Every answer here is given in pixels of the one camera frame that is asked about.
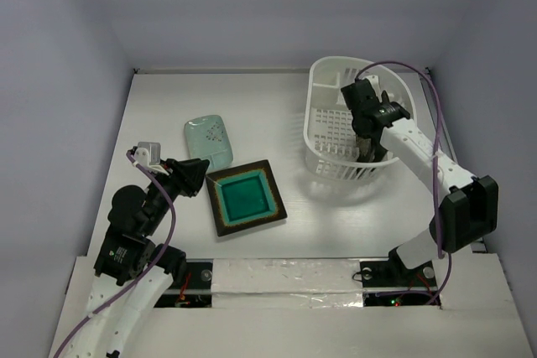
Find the black floral square plate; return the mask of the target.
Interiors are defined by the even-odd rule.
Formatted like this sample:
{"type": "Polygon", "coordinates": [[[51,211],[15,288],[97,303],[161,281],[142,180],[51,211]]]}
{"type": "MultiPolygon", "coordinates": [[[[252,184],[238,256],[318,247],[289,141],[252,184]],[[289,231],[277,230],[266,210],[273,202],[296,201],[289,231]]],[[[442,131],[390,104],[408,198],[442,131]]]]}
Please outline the black floral square plate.
{"type": "Polygon", "coordinates": [[[356,136],[356,146],[358,149],[358,163],[381,162],[387,154],[387,150],[371,138],[356,136]]]}

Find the light green rectangular plate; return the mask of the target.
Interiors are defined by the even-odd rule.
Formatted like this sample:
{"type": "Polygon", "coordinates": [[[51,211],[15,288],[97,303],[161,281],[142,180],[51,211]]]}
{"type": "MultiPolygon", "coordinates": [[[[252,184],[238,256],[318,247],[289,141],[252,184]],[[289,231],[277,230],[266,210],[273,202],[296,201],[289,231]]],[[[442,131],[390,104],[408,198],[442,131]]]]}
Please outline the light green rectangular plate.
{"type": "Polygon", "coordinates": [[[189,120],[184,125],[184,133],[190,158],[208,160],[209,172],[225,169],[232,164],[232,145],[219,115],[189,120]]]}

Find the teal square plate brown rim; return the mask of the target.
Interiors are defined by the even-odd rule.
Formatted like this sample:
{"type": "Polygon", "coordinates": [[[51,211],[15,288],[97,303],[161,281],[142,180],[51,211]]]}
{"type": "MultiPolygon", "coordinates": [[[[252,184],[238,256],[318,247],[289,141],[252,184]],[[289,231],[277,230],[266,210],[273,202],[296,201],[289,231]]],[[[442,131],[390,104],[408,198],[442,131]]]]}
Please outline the teal square plate brown rim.
{"type": "Polygon", "coordinates": [[[209,173],[206,188],[219,237],[288,217],[267,159],[209,173]]]}

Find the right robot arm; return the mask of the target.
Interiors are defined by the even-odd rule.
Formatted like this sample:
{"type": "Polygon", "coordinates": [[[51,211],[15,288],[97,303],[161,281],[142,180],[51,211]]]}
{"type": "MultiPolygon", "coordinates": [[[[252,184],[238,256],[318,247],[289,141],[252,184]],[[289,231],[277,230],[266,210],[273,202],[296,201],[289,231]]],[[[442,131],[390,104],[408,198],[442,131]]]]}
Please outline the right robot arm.
{"type": "Polygon", "coordinates": [[[388,254],[386,273],[393,283],[407,283],[417,267],[496,230],[499,187],[492,177],[477,177],[436,149],[410,113],[387,93],[376,94],[369,79],[356,80],[341,93],[357,138],[373,153],[391,152],[433,196],[428,228],[388,254]]]}

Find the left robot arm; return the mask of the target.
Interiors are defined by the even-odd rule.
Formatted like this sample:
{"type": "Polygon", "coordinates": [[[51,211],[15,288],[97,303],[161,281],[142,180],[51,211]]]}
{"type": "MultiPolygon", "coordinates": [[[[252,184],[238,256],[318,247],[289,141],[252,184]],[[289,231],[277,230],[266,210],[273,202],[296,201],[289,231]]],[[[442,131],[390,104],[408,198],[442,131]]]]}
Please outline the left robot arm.
{"type": "Polygon", "coordinates": [[[93,266],[94,277],[83,319],[57,348],[56,357],[126,357],[150,311],[164,291],[187,275],[186,254],[151,236],[166,215],[176,227],[174,201],[198,195],[209,161],[194,158],[142,160],[141,147],[127,151],[134,168],[150,181],[147,188],[128,185],[112,197],[109,226],[93,266]]]}

